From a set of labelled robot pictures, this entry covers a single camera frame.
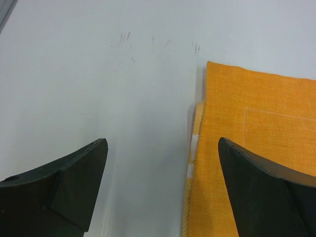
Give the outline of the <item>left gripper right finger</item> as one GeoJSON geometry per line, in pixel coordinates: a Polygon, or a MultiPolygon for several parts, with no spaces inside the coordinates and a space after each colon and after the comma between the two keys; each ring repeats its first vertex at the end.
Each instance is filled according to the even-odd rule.
{"type": "Polygon", "coordinates": [[[241,237],[314,237],[316,178],[220,138],[218,153],[241,237]]]}

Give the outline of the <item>orange cartoon mouse towel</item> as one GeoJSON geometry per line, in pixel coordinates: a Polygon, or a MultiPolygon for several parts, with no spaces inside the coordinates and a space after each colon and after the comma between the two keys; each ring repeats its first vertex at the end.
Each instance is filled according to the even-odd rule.
{"type": "Polygon", "coordinates": [[[218,156],[226,137],[309,175],[316,173],[316,83],[208,62],[189,151],[182,236],[236,237],[218,156]]]}

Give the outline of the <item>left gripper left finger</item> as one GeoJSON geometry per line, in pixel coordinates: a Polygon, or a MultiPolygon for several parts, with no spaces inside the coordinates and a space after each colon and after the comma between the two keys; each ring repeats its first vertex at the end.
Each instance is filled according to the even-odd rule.
{"type": "Polygon", "coordinates": [[[89,231],[108,154],[104,138],[0,183],[2,237],[82,237],[89,231]]]}

